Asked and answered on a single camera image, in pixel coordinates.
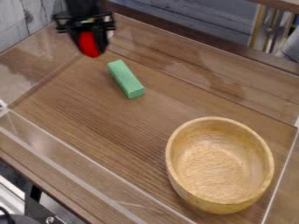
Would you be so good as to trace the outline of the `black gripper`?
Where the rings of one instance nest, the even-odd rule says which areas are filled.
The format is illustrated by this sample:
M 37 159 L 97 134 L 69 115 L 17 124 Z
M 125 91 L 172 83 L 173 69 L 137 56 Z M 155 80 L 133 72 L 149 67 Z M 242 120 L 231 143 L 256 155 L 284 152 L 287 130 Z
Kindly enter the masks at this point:
M 105 0 L 64 0 L 67 11 L 56 13 L 52 19 L 56 23 L 57 32 L 67 32 L 80 51 L 80 32 L 75 29 L 88 30 L 99 26 L 105 31 L 116 29 L 113 13 L 107 10 Z M 100 29 L 93 31 L 99 53 L 108 48 L 108 33 Z

